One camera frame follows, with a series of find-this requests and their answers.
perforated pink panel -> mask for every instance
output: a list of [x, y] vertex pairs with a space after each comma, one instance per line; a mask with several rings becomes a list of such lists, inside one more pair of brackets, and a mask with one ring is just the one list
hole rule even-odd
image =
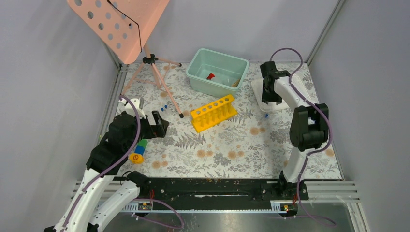
[[[113, 6], [107, 0], [67, 0], [122, 62], [130, 64], [137, 59], [169, 0], [110, 1]], [[140, 34], [138, 26], [126, 16], [139, 24]]]

small blue object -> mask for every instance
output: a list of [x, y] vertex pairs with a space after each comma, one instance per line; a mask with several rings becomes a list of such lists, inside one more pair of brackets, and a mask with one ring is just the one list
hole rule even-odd
[[135, 148], [135, 153], [137, 153], [137, 154], [143, 155], [144, 152], [145, 152], [145, 147], [143, 147], [143, 146], [137, 146]]

floral tablecloth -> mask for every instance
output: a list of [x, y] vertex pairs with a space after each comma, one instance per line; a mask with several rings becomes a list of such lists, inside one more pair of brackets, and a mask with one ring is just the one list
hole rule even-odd
[[[139, 64], [128, 66], [125, 83], [130, 80]], [[249, 66], [246, 79], [233, 102], [238, 114], [200, 134], [191, 124], [190, 112], [217, 98], [194, 91], [190, 87], [182, 67], [158, 64], [162, 74], [169, 69], [165, 81], [173, 93], [184, 118], [179, 118], [171, 99], [154, 85], [134, 82], [127, 96], [142, 96], [143, 110], [152, 124], [150, 112], [158, 110], [170, 122], [165, 138], [149, 140], [145, 150], [145, 162], [133, 164], [127, 161], [118, 172], [137, 170], [151, 177], [207, 177], [207, 178], [278, 178], [287, 165], [292, 145], [289, 127], [292, 120], [290, 109], [265, 113], [259, 109], [251, 88], [251, 81], [262, 78], [260, 64]], [[292, 71], [297, 64], [277, 64], [278, 69]], [[311, 98], [317, 101], [316, 91], [306, 64], [296, 73], [305, 84]], [[153, 81], [146, 65], [139, 78]], [[309, 159], [306, 179], [341, 179], [332, 147]]]

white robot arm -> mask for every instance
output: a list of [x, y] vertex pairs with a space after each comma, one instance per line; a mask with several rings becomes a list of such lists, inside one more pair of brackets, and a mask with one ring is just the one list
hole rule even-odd
[[[294, 187], [309, 152], [319, 148], [328, 139], [328, 126], [316, 110], [305, 101], [305, 97], [297, 93], [290, 83], [290, 73], [279, 71], [275, 62], [268, 61], [261, 65], [263, 77], [262, 102], [281, 103], [284, 100], [293, 111], [292, 124], [289, 132], [293, 145], [288, 165], [283, 169], [279, 181], [287, 183], [288, 189]], [[326, 104], [315, 104], [328, 117]]]
[[[98, 212], [94, 212], [105, 188], [127, 160], [132, 144], [137, 144], [142, 138], [166, 135], [169, 122], [163, 120], [158, 111], [153, 111], [156, 124], [150, 125], [147, 116], [140, 109], [141, 105], [138, 98], [127, 99], [125, 111], [114, 118], [108, 132], [92, 150], [81, 185], [69, 208], [55, 226], [46, 228], [44, 232], [101, 232], [126, 204], [138, 197], [138, 183], [147, 180], [143, 175], [135, 181], [126, 181]], [[140, 120], [136, 120], [136, 112], [140, 115]], [[137, 121], [140, 124], [139, 134]]]

red object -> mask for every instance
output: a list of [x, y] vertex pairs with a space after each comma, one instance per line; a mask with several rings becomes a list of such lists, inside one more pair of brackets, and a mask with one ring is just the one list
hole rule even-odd
[[207, 79], [207, 80], [211, 80], [211, 79], [214, 78], [214, 77], [215, 77], [215, 75], [212, 74], [212, 73], [210, 73], [209, 76], [208, 76], [206, 79]]

